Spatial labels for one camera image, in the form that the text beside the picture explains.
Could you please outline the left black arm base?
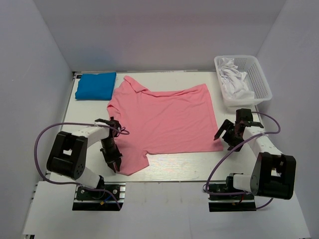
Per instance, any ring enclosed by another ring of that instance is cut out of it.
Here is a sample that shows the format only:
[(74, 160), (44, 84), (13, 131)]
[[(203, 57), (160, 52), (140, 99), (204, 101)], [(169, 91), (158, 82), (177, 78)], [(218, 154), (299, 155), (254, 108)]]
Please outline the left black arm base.
[[(118, 201), (122, 207), (125, 199), (125, 183), (105, 183), (105, 190), (108, 190)], [(93, 192), (84, 189), (84, 187), (77, 187), (74, 201), (73, 211), (96, 211), (96, 212), (118, 212), (116, 201), (106, 192)]]

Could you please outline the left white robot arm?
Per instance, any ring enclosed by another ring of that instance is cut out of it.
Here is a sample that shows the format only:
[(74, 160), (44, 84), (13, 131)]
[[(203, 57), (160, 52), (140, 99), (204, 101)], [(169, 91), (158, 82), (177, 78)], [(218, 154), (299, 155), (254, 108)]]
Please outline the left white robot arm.
[(114, 138), (124, 129), (119, 121), (111, 117), (109, 120), (97, 119), (102, 125), (93, 125), (70, 133), (61, 131), (57, 134), (50, 152), (46, 168), (56, 174), (74, 180), (78, 185), (88, 187), (88, 193), (95, 199), (105, 194), (104, 179), (86, 167), (87, 149), (101, 142), (102, 155), (107, 166), (118, 172), (122, 163)]

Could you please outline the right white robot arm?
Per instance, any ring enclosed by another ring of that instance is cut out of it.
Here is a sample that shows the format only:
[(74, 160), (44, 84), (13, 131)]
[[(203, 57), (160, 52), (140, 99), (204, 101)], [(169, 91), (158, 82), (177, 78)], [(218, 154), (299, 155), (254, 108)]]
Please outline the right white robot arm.
[(232, 153), (239, 152), (247, 144), (256, 156), (256, 163), (251, 174), (232, 173), (226, 180), (222, 191), (213, 191), (205, 185), (205, 191), (213, 196), (228, 196), (232, 199), (239, 195), (289, 200), (294, 192), (296, 159), (283, 154), (269, 139), (270, 135), (279, 134), (276, 131), (266, 131), (260, 122), (253, 119), (254, 112), (250, 109), (238, 109), (235, 122), (226, 119), (214, 136), (222, 138), (228, 144), (227, 154), (217, 163), (209, 175), (211, 181), (218, 167)]

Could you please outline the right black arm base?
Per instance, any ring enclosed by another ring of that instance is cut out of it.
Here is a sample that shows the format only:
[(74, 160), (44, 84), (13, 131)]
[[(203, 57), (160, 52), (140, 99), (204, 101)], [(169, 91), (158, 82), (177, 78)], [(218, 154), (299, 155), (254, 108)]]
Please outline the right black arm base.
[(251, 176), (231, 173), (225, 181), (203, 186), (208, 194), (210, 212), (253, 212), (256, 211), (254, 196), (250, 188)]

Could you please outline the pink t shirt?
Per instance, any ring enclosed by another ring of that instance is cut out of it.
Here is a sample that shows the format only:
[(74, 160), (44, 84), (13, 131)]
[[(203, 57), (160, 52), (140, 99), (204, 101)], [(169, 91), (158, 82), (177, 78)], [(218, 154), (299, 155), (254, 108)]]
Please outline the pink t shirt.
[(150, 91), (125, 76), (108, 103), (110, 117), (129, 131), (116, 145), (123, 155), (116, 169), (129, 176), (149, 166), (148, 154), (222, 151), (206, 84), (180, 91)]

